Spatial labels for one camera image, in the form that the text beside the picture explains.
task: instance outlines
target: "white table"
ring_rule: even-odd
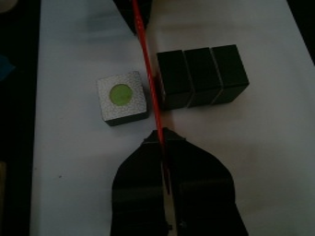
[[[153,64],[157,52],[237,45],[244,93],[164,112],[163,123],[228,167],[249,235],[315,235],[315,68],[287,1],[155,0],[148,43]],[[112,1],[41,0],[32,236],[109,235],[116,170],[155,122],[149,112],[109,127],[96,80],[133,70],[149,96]]]

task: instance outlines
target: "green dot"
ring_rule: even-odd
[[[117,106],[122,106],[129,103],[133,96],[132,89],[122,84],[114,85],[109,92],[109,99]]]

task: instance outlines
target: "red laser line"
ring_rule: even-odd
[[[168,180],[168,170],[167,170],[168,167],[167,167],[167,159],[165,159],[165,141],[164,141],[164,134],[163,134],[160,108],[159,108],[153,77],[152,77],[152,71],[151,71],[151,65],[149,65],[149,54],[148,54],[147,42],[145,42],[145,29],[144,29],[143,18],[140,15],[140,10],[139,10],[139,5],[137,5],[136,0],[133,0],[133,24],[135,24],[137,39],[140,41],[140,45],[143,49],[145,68],[147,68],[147,74],[148,74],[148,79],[149,79],[149,92],[151,92],[151,98],[152,98],[153,116],[155,116],[157,137],[159,137],[159,142],[161,145],[163,157],[164,157],[163,172],[164,172],[164,180],[165,180],[165,189],[167,189],[167,192],[169,193],[169,180]]]
[[[136,0],[133,0],[133,20],[135,20],[136,34],[137,34],[137,38],[139,38],[139,41],[141,44],[143,56],[144,56],[144,61],[145,61],[145,68],[147,68],[148,79],[149,79],[149,92],[151,92],[151,97],[152,97],[152,107],[153,107],[153,114],[155,114],[157,136],[159,136],[159,141],[160,141],[161,145],[164,145],[160,109],[159,109],[159,102],[157,102],[157,96],[156,96],[155,84],[153,84],[153,78],[152,78],[152,71],[151,71],[151,65],[149,65],[149,54],[148,54],[147,43],[145,43],[145,30],[144,30],[144,24],[143,24],[143,19],[141,19],[139,5],[137,5]]]

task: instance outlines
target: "red line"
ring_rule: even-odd
[[[137,5],[136,0],[133,0],[133,20],[135,20],[136,34],[137,34],[137,38],[141,44],[145,68],[147,68],[148,79],[149,79],[149,91],[151,91],[151,97],[152,97],[152,107],[153,107],[153,114],[155,114],[157,136],[159,136],[160,144],[161,146],[164,146],[160,109],[159,109],[159,102],[157,102],[153,77],[152,77],[152,71],[151,71],[151,65],[149,65],[149,54],[148,54],[147,43],[145,43],[145,29],[144,29],[143,19],[141,19],[139,5]]]
[[[148,79],[149,79],[149,91],[151,91],[151,97],[152,97],[155,123],[156,123],[159,142],[160,142],[161,151],[163,151],[163,174],[164,174],[164,181],[165,181],[165,189],[167,189],[167,193],[169,194],[169,177],[168,177],[169,175],[168,175],[168,167],[167,167],[168,162],[165,158],[165,141],[164,141],[164,134],[163,134],[160,108],[159,108],[153,77],[152,77],[152,71],[151,71],[151,65],[149,65],[149,54],[148,54],[147,42],[145,42],[145,29],[144,29],[143,18],[140,15],[140,10],[139,10],[139,5],[137,5],[136,0],[133,0],[133,23],[135,23],[137,39],[141,44],[145,68],[147,68]]]

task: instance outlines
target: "black cube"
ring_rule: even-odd
[[[192,86],[181,50],[157,53],[160,103],[164,110],[185,107]]]
[[[221,80],[221,91],[212,104],[232,102],[248,86],[248,78],[236,45],[212,48]]]
[[[189,76],[193,86],[193,95],[188,107],[212,104],[220,89],[221,82],[216,72],[209,48],[184,51]]]

